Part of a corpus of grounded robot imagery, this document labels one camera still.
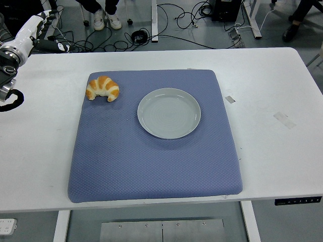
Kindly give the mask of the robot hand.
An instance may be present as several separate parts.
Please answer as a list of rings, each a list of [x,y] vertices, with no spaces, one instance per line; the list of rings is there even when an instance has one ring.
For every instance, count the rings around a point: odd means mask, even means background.
[[[42,39],[40,36],[43,31],[47,31],[53,20],[57,10],[46,10],[37,15],[33,15],[18,31],[14,45],[18,50],[26,50],[27,53],[35,48],[37,50],[49,53],[70,53],[75,50],[75,47],[56,42],[54,40]]]

